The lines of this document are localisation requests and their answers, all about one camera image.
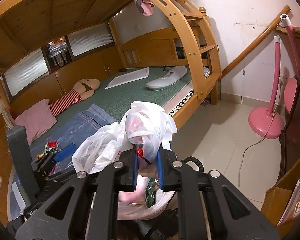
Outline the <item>wooden stair handrail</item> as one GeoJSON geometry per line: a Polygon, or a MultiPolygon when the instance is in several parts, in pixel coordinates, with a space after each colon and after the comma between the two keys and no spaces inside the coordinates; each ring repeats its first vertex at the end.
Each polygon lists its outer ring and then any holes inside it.
{"type": "Polygon", "coordinates": [[[272,20],[272,22],[258,35],[257,38],[245,48],[224,70],[222,70],[222,75],[220,80],[229,74],[239,63],[241,63],[272,31],[274,31],[281,21],[280,16],[282,14],[287,14],[291,11],[291,8],[286,5],[279,12],[279,14],[272,20]]]}

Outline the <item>blue plaid blanket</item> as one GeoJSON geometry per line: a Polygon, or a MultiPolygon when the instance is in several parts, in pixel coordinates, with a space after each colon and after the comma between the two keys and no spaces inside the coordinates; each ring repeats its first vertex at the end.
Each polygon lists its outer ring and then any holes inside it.
{"type": "MultiPolygon", "coordinates": [[[[75,144],[77,149],[85,139],[95,134],[99,128],[112,124],[115,121],[116,120],[103,109],[93,104],[88,109],[78,112],[75,116],[70,118],[64,125],[48,136],[44,142],[30,149],[31,157],[33,160],[39,159],[45,153],[44,146],[48,142],[53,141],[58,142],[58,146],[61,150],[70,144],[75,144]]],[[[51,173],[54,174],[69,167],[73,167],[72,156],[57,163],[51,173]]],[[[21,204],[18,204],[19,202],[16,199],[16,196],[20,197],[19,190],[17,189],[18,184],[19,179],[15,172],[10,193],[10,212],[12,219],[22,216],[23,212],[20,208],[25,206],[23,200],[20,201],[21,204]]]]}

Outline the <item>pink pillow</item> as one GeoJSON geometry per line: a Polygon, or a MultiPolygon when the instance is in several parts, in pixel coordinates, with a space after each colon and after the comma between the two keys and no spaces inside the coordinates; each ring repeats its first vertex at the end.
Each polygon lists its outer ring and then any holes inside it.
{"type": "Polygon", "coordinates": [[[29,145],[57,123],[57,119],[51,113],[49,103],[49,99],[40,100],[15,120],[17,126],[25,127],[29,145]]]}

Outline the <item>wooden wall cabinet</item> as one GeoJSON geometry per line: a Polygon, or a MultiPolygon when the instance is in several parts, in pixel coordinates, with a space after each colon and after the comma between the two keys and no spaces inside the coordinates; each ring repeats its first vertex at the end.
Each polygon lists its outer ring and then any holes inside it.
{"type": "Polygon", "coordinates": [[[15,116],[19,116],[42,99],[55,102],[69,92],[79,80],[104,81],[122,68],[117,48],[107,46],[67,64],[50,75],[44,75],[37,83],[19,93],[10,104],[10,109],[15,116]]]}

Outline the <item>white plastic bag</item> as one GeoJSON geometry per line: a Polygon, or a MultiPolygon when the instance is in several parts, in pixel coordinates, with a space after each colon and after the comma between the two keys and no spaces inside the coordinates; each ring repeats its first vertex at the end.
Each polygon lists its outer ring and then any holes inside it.
{"type": "Polygon", "coordinates": [[[101,172],[118,161],[124,151],[135,148],[139,166],[136,189],[119,193],[118,219],[153,219],[163,213],[173,193],[156,190],[155,203],[148,207],[146,188],[151,179],[158,178],[155,161],[159,147],[169,150],[172,135],[176,132],[174,119],[163,107],[151,102],[134,101],[120,122],[103,126],[85,139],[72,156],[72,164],[76,172],[101,172]]]}

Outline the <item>books in wooden shelf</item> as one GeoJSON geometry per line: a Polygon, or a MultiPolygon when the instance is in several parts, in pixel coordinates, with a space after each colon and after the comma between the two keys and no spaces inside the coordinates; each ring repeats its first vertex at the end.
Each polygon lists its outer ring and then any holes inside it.
{"type": "Polygon", "coordinates": [[[300,216],[300,179],[293,190],[280,187],[269,190],[261,212],[276,227],[296,220],[300,216]]]}

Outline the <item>green bed mat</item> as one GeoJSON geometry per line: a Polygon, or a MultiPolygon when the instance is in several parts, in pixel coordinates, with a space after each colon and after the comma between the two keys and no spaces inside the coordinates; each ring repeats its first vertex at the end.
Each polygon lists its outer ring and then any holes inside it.
{"type": "Polygon", "coordinates": [[[149,68],[149,77],[125,83],[110,89],[106,89],[106,86],[110,83],[112,78],[101,82],[100,88],[96,90],[92,97],[74,104],[57,116],[57,123],[46,133],[33,141],[30,145],[30,149],[33,149],[44,142],[48,136],[64,125],[70,118],[75,116],[78,112],[88,109],[93,104],[106,111],[117,121],[121,120],[123,114],[130,108],[130,104],[133,101],[147,101],[156,103],[162,107],[165,106],[166,103],[168,103],[191,81],[191,74],[187,72],[181,80],[162,90],[150,90],[146,87],[147,82],[164,76],[169,70],[170,67],[166,70],[164,70],[163,67],[151,67],[149,68]]]}

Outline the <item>red wrapper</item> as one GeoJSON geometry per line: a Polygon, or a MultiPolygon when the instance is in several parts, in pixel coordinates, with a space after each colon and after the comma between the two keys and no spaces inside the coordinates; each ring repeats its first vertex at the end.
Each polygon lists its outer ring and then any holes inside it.
{"type": "Polygon", "coordinates": [[[57,152],[61,152],[61,149],[58,146],[58,142],[57,141],[53,141],[53,142],[48,142],[45,146],[45,153],[47,152],[52,152],[52,153],[57,153],[57,152]]]}

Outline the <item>stacked papers on shelf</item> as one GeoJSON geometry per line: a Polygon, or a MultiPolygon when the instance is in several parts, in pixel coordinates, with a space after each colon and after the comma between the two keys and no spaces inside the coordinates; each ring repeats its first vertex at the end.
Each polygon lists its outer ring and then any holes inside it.
{"type": "Polygon", "coordinates": [[[54,66],[63,67],[71,57],[69,56],[68,45],[64,36],[59,37],[47,45],[49,52],[49,59],[54,66]]]}

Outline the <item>striped plush doll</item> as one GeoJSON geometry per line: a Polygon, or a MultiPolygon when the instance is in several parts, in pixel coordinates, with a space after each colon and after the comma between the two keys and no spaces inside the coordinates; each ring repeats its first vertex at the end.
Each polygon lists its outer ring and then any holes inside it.
{"type": "Polygon", "coordinates": [[[80,103],[94,95],[95,90],[99,89],[98,79],[79,80],[72,90],[64,96],[51,103],[50,110],[53,116],[58,116],[74,104],[80,103]]]}

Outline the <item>wooden bunk bed frame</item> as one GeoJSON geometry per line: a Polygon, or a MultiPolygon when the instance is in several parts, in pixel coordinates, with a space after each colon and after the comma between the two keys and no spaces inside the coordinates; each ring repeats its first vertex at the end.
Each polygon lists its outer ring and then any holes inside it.
{"type": "MultiPolygon", "coordinates": [[[[171,27],[86,51],[83,57],[115,46],[123,68],[187,66],[195,83],[192,97],[177,111],[181,128],[204,97],[210,97],[221,73],[217,44],[207,17],[189,0],[154,0],[171,27]]],[[[72,38],[105,27],[113,33],[114,16],[132,0],[3,0],[0,3],[0,74],[54,38],[72,38]]]]}

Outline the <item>pink hanging cloth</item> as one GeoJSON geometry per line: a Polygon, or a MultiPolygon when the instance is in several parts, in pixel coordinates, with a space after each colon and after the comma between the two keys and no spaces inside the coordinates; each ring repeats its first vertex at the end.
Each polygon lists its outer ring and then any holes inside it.
{"type": "Polygon", "coordinates": [[[143,16],[152,16],[154,14],[154,4],[150,0],[134,0],[137,9],[143,16]]]}

